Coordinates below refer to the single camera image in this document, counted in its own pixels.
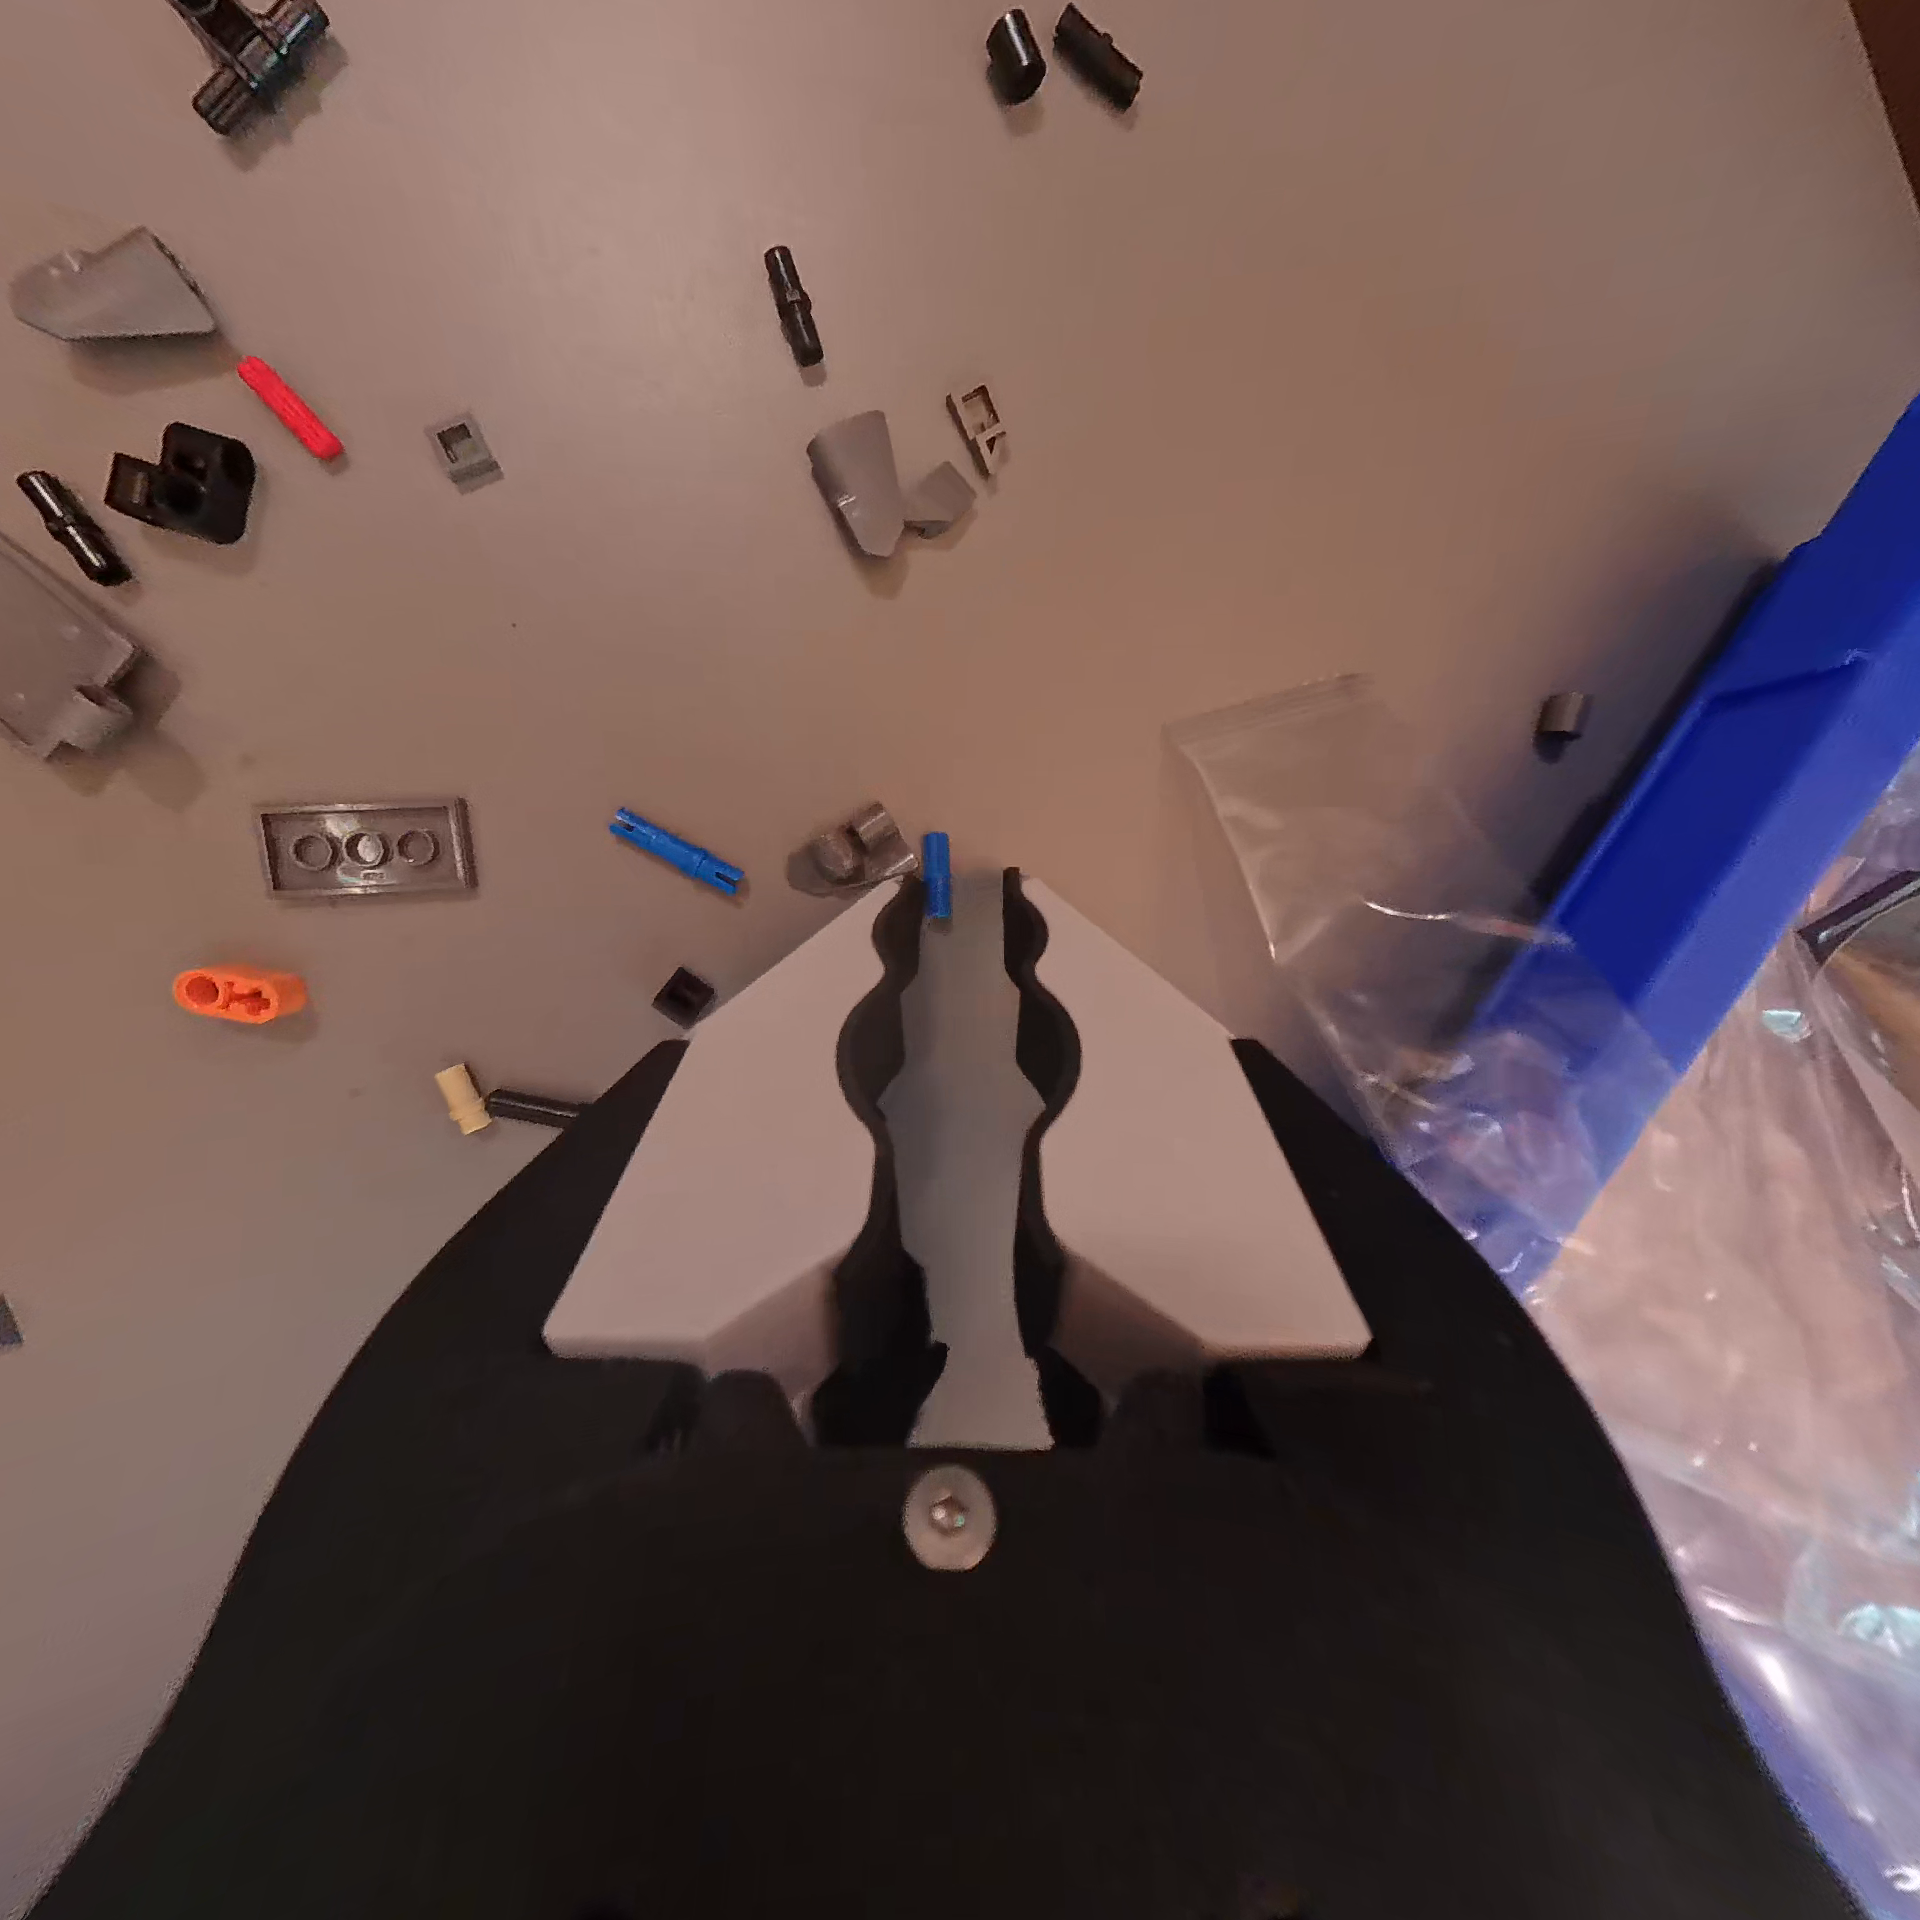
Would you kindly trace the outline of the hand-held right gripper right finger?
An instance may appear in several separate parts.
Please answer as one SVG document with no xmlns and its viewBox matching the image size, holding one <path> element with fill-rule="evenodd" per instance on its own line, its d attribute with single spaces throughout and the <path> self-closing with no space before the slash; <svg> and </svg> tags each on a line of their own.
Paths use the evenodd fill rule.
<svg viewBox="0 0 1920 1920">
<path fill-rule="evenodd" d="M 1091 1446 L 1144 1375 L 1371 1343 L 1224 1023 L 1045 882 L 1001 876 L 1014 1065 L 1040 1101 L 1014 1322 L 1047 1438 Z"/>
</svg>

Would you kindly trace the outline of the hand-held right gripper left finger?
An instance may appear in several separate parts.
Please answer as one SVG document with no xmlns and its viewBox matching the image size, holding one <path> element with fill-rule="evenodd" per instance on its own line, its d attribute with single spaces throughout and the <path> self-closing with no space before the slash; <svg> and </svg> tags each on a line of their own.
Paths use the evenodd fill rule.
<svg viewBox="0 0 1920 1920">
<path fill-rule="evenodd" d="M 883 1099 L 923 882 L 888 879 L 708 1015 L 544 1323 L 564 1359 L 757 1373 L 831 1446 L 903 1446 L 945 1346 Z"/>
</svg>

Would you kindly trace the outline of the long blue pin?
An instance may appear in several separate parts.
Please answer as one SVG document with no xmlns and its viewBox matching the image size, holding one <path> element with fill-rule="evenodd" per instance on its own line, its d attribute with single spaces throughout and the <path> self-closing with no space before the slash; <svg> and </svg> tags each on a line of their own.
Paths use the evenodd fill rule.
<svg viewBox="0 0 1920 1920">
<path fill-rule="evenodd" d="M 648 819 L 639 817 L 629 807 L 621 807 L 615 814 L 615 819 L 607 823 L 607 833 L 620 843 L 636 849 L 638 853 L 644 853 L 648 858 L 656 858 L 683 878 L 710 887 L 716 893 L 729 899 L 737 899 L 741 893 L 745 874 L 736 865 L 723 860 L 718 853 L 701 849 L 700 843 L 685 838 L 678 833 L 651 823 Z"/>
</svg>

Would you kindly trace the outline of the grey round stud piece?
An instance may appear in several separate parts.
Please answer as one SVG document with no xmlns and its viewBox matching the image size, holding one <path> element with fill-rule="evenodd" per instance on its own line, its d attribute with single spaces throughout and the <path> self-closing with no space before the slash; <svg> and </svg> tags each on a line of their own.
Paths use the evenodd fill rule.
<svg viewBox="0 0 1920 1920">
<path fill-rule="evenodd" d="M 812 835 L 783 865 L 785 882 L 804 897 L 857 897 L 887 879 L 920 874 L 920 853 L 888 807 L 871 799 Z"/>
</svg>

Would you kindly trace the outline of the grey studded plate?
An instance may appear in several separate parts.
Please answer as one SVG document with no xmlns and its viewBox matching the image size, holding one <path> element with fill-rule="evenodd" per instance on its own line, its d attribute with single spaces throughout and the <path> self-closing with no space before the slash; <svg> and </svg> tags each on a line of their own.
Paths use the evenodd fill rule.
<svg viewBox="0 0 1920 1920">
<path fill-rule="evenodd" d="M 463 799 L 271 805 L 255 809 L 254 829 L 281 903 L 463 897 L 478 885 Z"/>
</svg>

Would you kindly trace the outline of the orange short beam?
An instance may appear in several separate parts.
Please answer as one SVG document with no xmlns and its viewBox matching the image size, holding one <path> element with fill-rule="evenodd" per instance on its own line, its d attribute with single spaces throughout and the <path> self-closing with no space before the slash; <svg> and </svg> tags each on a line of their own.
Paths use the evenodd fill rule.
<svg viewBox="0 0 1920 1920">
<path fill-rule="evenodd" d="M 265 1026 L 299 1017 L 305 985 L 299 973 L 233 964 L 191 967 L 173 978 L 173 1001 L 195 1017 Z"/>
</svg>

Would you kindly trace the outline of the crumpled clear plastic bags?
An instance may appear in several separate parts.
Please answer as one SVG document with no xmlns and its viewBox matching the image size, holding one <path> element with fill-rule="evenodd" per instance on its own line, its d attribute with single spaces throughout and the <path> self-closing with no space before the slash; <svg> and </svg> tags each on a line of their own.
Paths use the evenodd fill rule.
<svg viewBox="0 0 1920 1920">
<path fill-rule="evenodd" d="M 1510 1290 L 1600 1415 L 1766 1761 L 1869 1915 L 1915 1915 L 1915 1146 L 1796 931 L 1915 868 L 1915 757 L 1793 909 L 1547 1270 Z M 1477 1174 L 1567 1225 L 1555 1057 L 1480 1029 L 1445 1084 L 1341 1093 L 1462 1236 Z"/>
</svg>

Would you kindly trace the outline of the blue plastic bin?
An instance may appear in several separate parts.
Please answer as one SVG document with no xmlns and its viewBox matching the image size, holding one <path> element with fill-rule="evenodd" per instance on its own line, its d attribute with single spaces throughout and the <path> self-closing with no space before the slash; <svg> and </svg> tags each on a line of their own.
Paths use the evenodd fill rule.
<svg viewBox="0 0 1920 1920">
<path fill-rule="evenodd" d="M 1462 1236 L 1523 1292 L 1917 738 L 1917 404 L 1829 523 L 1748 597 L 1552 893 L 1552 943 L 1513 961 L 1472 1033 L 1555 1057 L 1580 1124 L 1571 1223 L 1525 1225 L 1477 1174 Z"/>
</svg>

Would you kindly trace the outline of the grey curved slope piece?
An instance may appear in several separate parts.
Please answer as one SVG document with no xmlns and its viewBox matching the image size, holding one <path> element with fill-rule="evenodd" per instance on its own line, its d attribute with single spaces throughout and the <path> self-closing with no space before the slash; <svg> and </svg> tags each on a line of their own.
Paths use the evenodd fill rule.
<svg viewBox="0 0 1920 1920">
<path fill-rule="evenodd" d="M 904 491 L 884 412 L 820 427 L 807 442 L 807 467 L 854 553 L 888 561 L 904 534 Z"/>
</svg>

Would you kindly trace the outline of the large grey panel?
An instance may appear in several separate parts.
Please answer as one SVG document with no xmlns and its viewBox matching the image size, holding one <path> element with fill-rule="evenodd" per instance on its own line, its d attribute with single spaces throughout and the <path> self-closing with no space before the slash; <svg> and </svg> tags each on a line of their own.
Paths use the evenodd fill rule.
<svg viewBox="0 0 1920 1920">
<path fill-rule="evenodd" d="M 145 650 L 1 539 L 1 733 L 36 761 L 95 754 L 133 730 L 124 683 Z"/>
</svg>

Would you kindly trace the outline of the black pin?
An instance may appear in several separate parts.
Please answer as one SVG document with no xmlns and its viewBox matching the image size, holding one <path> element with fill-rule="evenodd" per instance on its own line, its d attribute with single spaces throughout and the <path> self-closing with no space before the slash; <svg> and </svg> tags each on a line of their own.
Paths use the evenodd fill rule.
<svg viewBox="0 0 1920 1920">
<path fill-rule="evenodd" d="M 1109 107 L 1129 113 L 1135 105 L 1142 69 L 1080 7 L 1071 2 L 1062 7 L 1051 44 L 1070 71 Z"/>
<path fill-rule="evenodd" d="M 28 469 L 15 475 L 15 490 L 35 507 L 48 537 L 62 547 L 89 582 L 100 587 L 133 585 L 133 567 L 92 517 L 85 501 L 59 475 Z"/>
<path fill-rule="evenodd" d="M 767 247 L 761 261 L 785 347 L 798 367 L 819 367 L 824 362 L 824 342 L 790 247 Z"/>
</svg>

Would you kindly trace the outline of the black angled connector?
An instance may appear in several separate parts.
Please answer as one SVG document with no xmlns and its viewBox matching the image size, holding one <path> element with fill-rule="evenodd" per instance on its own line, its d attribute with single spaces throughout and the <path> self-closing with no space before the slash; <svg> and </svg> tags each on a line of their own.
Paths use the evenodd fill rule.
<svg viewBox="0 0 1920 1920">
<path fill-rule="evenodd" d="M 133 522 L 206 543 L 238 543 L 249 530 L 255 455 L 249 444 L 173 421 L 153 459 L 116 450 L 102 502 Z"/>
</svg>

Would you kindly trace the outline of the red axle pin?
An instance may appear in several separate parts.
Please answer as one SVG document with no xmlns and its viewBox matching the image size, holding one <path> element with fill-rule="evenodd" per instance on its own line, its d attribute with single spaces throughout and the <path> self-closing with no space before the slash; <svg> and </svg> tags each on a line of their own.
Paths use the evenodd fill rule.
<svg viewBox="0 0 1920 1920">
<path fill-rule="evenodd" d="M 320 465 L 336 465 L 344 455 L 342 438 L 265 359 L 243 354 L 236 362 L 243 386 L 286 427 L 286 433 Z"/>
</svg>

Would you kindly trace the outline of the grey curved wedge piece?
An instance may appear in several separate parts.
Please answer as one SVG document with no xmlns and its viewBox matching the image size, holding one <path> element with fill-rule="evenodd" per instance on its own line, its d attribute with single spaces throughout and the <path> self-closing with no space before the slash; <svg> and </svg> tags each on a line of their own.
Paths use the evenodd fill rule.
<svg viewBox="0 0 1920 1920">
<path fill-rule="evenodd" d="M 62 346 L 201 341 L 219 322 L 177 255 L 143 226 L 21 270 L 12 315 Z"/>
</svg>

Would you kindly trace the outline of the black cross connector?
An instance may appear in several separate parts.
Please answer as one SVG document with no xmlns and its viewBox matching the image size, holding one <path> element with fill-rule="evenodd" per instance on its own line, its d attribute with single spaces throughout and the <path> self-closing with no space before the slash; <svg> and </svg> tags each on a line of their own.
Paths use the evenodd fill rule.
<svg viewBox="0 0 1920 1920">
<path fill-rule="evenodd" d="M 328 35 L 317 2 L 169 2 L 212 60 L 195 115 L 216 138 L 239 138 L 299 82 Z"/>
</svg>

